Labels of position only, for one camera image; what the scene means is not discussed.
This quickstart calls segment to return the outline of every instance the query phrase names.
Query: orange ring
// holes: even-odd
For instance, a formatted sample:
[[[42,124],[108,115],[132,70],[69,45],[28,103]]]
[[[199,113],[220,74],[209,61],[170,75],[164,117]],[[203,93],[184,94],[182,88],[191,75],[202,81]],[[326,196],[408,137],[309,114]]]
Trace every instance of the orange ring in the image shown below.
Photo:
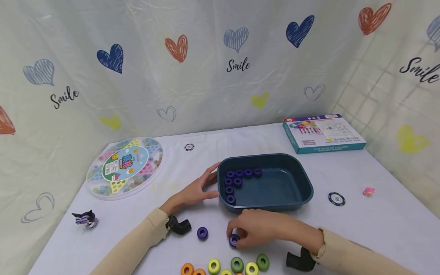
[[[194,270],[194,275],[206,275],[205,271],[201,268]]]
[[[180,270],[180,275],[193,275],[194,267],[190,263],[186,263],[182,266]]]

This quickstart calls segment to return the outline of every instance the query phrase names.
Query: white table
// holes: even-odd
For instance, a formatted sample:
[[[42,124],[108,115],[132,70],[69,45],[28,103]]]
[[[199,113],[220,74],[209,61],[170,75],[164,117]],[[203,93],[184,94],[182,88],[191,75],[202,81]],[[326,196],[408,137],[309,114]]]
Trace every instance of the white table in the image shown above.
[[[47,243],[31,275],[86,275],[107,252],[155,207],[162,204],[211,164],[228,157],[286,153],[303,165],[314,187],[313,199],[291,215],[313,226],[322,226],[386,255],[417,274],[440,274],[440,220],[401,185],[367,151],[296,155],[281,124],[160,137],[166,159],[160,175],[141,192],[118,201],[94,198],[83,186]],[[192,151],[185,145],[194,144]],[[376,188],[371,197],[365,187]],[[330,192],[346,199],[343,207],[332,205]],[[72,212],[93,209],[100,220],[86,231],[74,222]],[[288,251],[299,255],[299,246],[277,241],[267,246],[237,251],[226,238],[227,222],[234,215],[218,199],[188,208],[179,220],[189,219],[193,230],[180,237],[170,234],[152,248],[135,274],[179,274],[190,262],[207,271],[217,258],[222,269],[230,269],[232,257],[246,263],[259,253],[270,259],[264,274],[302,274],[285,267]],[[206,242],[197,239],[197,228],[209,230]],[[317,265],[310,274],[332,274]]]

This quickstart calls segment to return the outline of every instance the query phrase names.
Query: dark blue tray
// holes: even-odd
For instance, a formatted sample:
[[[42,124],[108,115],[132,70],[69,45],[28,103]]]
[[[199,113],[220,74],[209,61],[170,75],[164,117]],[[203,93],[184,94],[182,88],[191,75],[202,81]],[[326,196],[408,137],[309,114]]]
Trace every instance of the dark blue tray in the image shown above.
[[[243,177],[241,188],[235,188],[235,205],[226,201],[224,180],[229,170],[261,168],[261,178]],[[297,210],[313,197],[313,186],[301,163],[287,154],[265,154],[227,158],[217,170],[220,200],[233,213],[243,209],[268,211]]]

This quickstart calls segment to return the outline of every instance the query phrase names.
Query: black and white poker chip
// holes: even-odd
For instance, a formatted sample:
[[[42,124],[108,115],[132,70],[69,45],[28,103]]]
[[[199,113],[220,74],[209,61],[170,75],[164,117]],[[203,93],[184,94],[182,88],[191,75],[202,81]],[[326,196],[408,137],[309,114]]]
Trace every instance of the black and white poker chip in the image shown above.
[[[339,193],[331,192],[331,193],[329,193],[328,198],[329,198],[329,201],[336,206],[345,205],[345,198]]]
[[[194,144],[188,143],[187,145],[185,145],[185,150],[186,151],[191,151],[193,149],[194,149]]]

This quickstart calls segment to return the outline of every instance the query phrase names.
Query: yellow heart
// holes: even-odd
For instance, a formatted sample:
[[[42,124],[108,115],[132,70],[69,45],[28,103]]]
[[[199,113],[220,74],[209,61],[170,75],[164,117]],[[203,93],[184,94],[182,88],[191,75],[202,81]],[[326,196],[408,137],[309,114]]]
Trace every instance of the yellow heart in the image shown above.
[[[105,126],[113,128],[115,130],[118,130],[121,128],[121,118],[118,116],[112,116],[111,118],[102,117],[99,119],[99,121],[102,124],[104,124]]]
[[[250,102],[255,108],[262,109],[266,105],[268,99],[269,99],[269,93],[264,93],[261,96],[257,96],[257,95],[251,96]]]
[[[397,143],[403,153],[415,154],[429,146],[429,138],[414,136],[414,129],[409,125],[403,125],[397,131]]]

